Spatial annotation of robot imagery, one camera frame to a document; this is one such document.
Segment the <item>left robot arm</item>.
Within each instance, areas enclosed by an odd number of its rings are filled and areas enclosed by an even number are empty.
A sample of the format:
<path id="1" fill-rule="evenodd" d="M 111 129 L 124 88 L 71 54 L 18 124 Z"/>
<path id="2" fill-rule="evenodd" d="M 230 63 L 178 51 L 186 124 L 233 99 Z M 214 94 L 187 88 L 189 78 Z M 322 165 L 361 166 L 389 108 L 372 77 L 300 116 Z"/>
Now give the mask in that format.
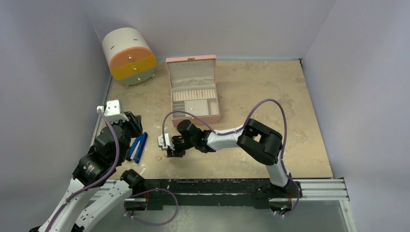
<path id="1" fill-rule="evenodd" d="M 119 114 L 97 111 L 106 126 L 94 138 L 92 146 L 75 168 L 68 189 L 52 215 L 32 232 L 88 232 L 125 196 L 140 197 L 144 184 L 132 171 L 132 180 L 119 186 L 89 205 L 90 199 L 116 172 L 129 154 L 133 138 L 143 134 L 142 117 L 132 112 Z"/>

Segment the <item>pink jewelry box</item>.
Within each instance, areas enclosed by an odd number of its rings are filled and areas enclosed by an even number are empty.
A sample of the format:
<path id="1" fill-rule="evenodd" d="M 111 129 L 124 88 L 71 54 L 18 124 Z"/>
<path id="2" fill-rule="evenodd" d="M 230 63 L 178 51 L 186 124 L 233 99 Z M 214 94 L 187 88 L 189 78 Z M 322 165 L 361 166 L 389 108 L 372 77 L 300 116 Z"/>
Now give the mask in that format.
<path id="1" fill-rule="evenodd" d="M 216 60 L 216 55 L 166 59 L 174 127 L 185 119 L 195 125 L 219 123 Z"/>

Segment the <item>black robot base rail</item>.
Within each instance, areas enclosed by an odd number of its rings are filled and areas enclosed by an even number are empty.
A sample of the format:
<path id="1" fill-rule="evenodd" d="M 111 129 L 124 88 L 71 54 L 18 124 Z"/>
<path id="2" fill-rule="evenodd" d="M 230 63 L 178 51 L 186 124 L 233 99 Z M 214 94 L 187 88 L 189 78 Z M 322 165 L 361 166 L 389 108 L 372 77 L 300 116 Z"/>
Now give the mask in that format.
<path id="1" fill-rule="evenodd" d="M 251 206 L 285 214 L 303 196 L 299 182 L 274 186 L 268 178 L 146 179 L 135 170 L 120 177 L 132 189 L 131 198 L 147 210 L 164 206 Z"/>

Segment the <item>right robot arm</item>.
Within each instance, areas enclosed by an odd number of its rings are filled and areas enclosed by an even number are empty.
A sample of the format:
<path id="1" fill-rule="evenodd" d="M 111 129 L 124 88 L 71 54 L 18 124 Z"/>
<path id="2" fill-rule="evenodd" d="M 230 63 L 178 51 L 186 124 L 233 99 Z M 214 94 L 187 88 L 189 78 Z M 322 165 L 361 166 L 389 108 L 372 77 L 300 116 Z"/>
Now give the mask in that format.
<path id="1" fill-rule="evenodd" d="M 163 133 L 157 137 L 158 146 L 169 158 L 181 158 L 194 148 L 212 153 L 228 148 L 241 148 L 254 160 L 263 164 L 269 174 L 272 192 L 279 197 L 291 189 L 291 177 L 282 162 L 285 147 L 282 135 L 265 124 L 249 119 L 242 126 L 228 130 L 202 130 L 191 121 L 183 120 L 177 126 L 179 135 Z"/>

